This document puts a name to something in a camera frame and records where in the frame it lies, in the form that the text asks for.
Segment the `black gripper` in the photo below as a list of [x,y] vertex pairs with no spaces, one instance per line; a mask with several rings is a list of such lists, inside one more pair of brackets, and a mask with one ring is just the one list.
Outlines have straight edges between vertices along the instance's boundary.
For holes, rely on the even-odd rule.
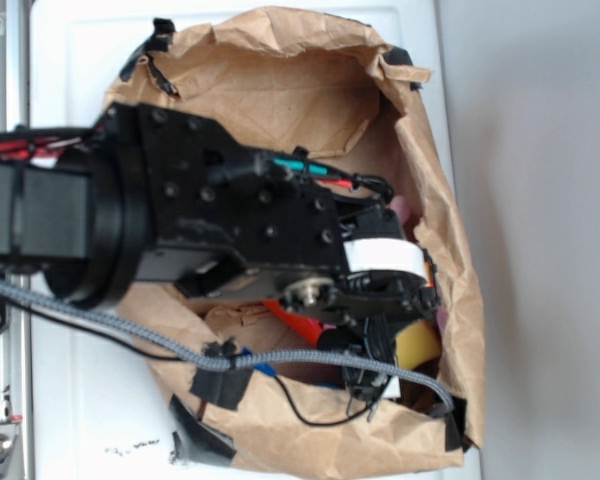
[[342,273],[288,287],[280,307],[325,325],[318,349],[393,364],[397,335],[441,306],[436,268],[383,203],[339,199],[336,208]]

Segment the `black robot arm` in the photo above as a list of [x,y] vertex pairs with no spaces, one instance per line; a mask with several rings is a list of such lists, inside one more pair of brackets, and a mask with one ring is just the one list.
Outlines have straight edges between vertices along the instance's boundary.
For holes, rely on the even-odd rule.
[[89,128],[0,133],[0,273],[76,306],[135,282],[273,301],[327,326],[321,349],[384,362],[440,305],[381,177],[239,143],[217,121],[112,104]]

